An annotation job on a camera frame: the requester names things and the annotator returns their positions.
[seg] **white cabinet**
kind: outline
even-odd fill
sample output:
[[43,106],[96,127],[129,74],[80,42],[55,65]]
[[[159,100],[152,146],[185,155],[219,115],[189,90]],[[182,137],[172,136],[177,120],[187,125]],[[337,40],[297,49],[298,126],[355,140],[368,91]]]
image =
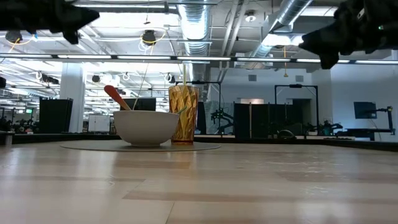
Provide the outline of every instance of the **white cabinet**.
[[110,115],[89,115],[88,132],[109,132]]

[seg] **pillar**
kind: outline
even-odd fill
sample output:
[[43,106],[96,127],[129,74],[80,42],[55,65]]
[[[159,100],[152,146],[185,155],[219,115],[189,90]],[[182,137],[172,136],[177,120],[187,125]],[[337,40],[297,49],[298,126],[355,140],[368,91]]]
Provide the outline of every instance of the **pillar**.
[[85,111],[86,75],[81,63],[63,63],[60,99],[73,99],[69,132],[81,133]]

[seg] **monitor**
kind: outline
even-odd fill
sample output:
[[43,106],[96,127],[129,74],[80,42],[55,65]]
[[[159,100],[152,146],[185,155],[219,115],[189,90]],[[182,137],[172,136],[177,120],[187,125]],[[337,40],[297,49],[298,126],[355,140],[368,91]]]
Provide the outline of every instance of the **monitor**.
[[[137,98],[126,98],[124,101],[132,109]],[[156,111],[156,98],[139,98],[134,110]]]
[[354,102],[355,119],[377,119],[376,104]]

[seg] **ceiling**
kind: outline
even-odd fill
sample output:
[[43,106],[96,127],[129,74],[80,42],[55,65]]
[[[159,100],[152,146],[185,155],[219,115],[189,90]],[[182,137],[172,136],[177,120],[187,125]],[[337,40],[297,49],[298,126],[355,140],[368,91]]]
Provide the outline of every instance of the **ceiling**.
[[[274,1],[250,1],[247,10],[254,10],[256,20],[247,22],[242,20],[238,32],[237,41],[234,42],[232,54],[248,53],[255,49],[262,41],[261,27],[267,15],[276,12],[279,9],[280,0]],[[289,38],[311,32],[333,22],[333,11],[338,6],[339,0],[314,0],[312,4],[303,12],[302,16],[294,24],[291,33],[284,34]],[[129,4],[128,0],[118,2]],[[221,55],[223,40],[226,35],[226,23],[230,18],[229,11],[232,7],[232,1],[225,0],[211,7],[211,47],[210,55]],[[154,30],[155,36],[161,39],[155,44],[152,55],[183,55],[185,52],[180,19],[176,14],[163,13],[116,13],[101,12],[100,18],[88,24],[80,30],[80,43],[78,45],[69,44],[61,34],[52,34],[47,30],[38,31],[37,39],[33,38],[27,32],[21,32],[23,35],[22,43],[24,45],[15,45],[9,43],[5,38],[6,32],[0,32],[0,52],[19,53],[19,54],[118,54],[118,55],[144,55],[150,54],[148,50],[140,47],[140,36],[145,30]],[[316,55],[299,49],[294,45],[285,46],[285,55],[283,49],[274,48],[271,51],[274,57],[293,57],[293,58],[317,58]],[[373,58],[382,59],[389,56],[389,51],[376,51],[371,55],[365,55],[358,52],[350,56],[351,58]],[[282,68],[283,63],[274,63],[275,70]],[[316,70],[317,64],[296,64],[297,68],[306,68]],[[111,62],[85,62],[83,64],[87,77],[86,102],[100,100],[101,96],[106,96],[99,87],[104,83],[93,83],[93,75],[105,76],[114,75],[120,77],[120,88],[130,87],[139,88],[142,82],[142,76],[147,69],[147,75],[143,81],[144,87],[167,88],[172,85],[165,81],[165,75],[173,75],[176,80],[182,80],[182,65],[174,63],[165,64],[146,64],[146,63],[111,63]],[[5,59],[0,64],[0,75],[7,79],[7,84],[16,86],[41,86],[49,88],[36,88],[29,90],[30,94],[17,90],[6,90],[2,93],[3,99],[11,99],[5,103],[1,101],[2,106],[12,106],[12,99],[22,97],[25,101],[36,101],[39,95],[57,97],[59,94],[59,85],[48,85],[38,79],[38,71],[54,77],[61,81],[62,62],[38,62],[28,60],[9,60]],[[143,91],[140,96],[167,96],[166,91]],[[128,96],[136,96],[137,91],[129,91]],[[105,98],[101,104],[109,105]],[[87,112],[93,110],[93,103],[87,103]]]

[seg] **table surface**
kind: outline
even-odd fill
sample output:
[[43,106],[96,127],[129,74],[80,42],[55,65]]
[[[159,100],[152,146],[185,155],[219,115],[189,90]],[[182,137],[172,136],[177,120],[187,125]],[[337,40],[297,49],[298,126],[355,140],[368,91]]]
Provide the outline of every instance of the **table surface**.
[[0,148],[4,223],[398,223],[398,154],[222,144],[196,152]]

